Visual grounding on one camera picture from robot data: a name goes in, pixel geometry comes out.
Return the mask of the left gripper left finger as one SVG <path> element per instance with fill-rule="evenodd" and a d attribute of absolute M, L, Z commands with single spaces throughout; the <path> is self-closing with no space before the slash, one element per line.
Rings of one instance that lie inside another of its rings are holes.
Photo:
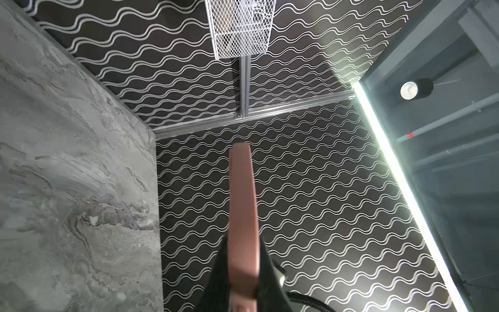
<path fill-rule="evenodd" d="M 209 281 L 204 288 L 195 312 L 230 312 L 231 284 L 229 282 L 227 236 L 222 239 Z"/>

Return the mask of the pink phone case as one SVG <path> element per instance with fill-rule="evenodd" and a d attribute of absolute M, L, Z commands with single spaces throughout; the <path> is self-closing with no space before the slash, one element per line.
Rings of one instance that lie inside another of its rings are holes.
<path fill-rule="evenodd" d="M 231 311 L 257 311 L 260 243 L 257 200 L 249 144 L 236 143 L 229 156 L 227 269 Z"/>

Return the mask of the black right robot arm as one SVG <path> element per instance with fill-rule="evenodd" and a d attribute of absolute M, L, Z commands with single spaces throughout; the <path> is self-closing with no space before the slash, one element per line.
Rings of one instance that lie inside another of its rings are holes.
<path fill-rule="evenodd" d="M 329 305 L 307 295 L 296 292 L 286 292 L 288 299 L 295 304 L 301 304 L 308 308 L 313 308 L 321 312 L 335 312 Z"/>

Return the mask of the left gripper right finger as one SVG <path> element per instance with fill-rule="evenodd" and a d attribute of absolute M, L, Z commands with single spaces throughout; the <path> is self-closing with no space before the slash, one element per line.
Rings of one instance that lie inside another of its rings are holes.
<path fill-rule="evenodd" d="M 292 312 L 291 303 L 279 284 L 273 262 L 261 237 L 259 244 L 260 270 L 259 284 L 256 290 L 257 310 L 258 312 Z"/>

